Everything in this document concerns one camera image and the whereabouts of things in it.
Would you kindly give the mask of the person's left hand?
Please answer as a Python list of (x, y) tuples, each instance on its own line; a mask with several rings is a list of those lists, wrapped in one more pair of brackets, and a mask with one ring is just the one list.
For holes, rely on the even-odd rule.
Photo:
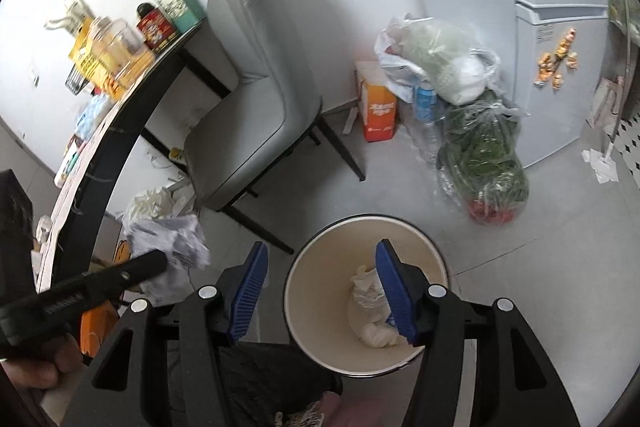
[(82, 353), (73, 336), (51, 340), (46, 354), (35, 360), (2, 360), (6, 376), (18, 389), (51, 389), (62, 375), (74, 373), (82, 365)]

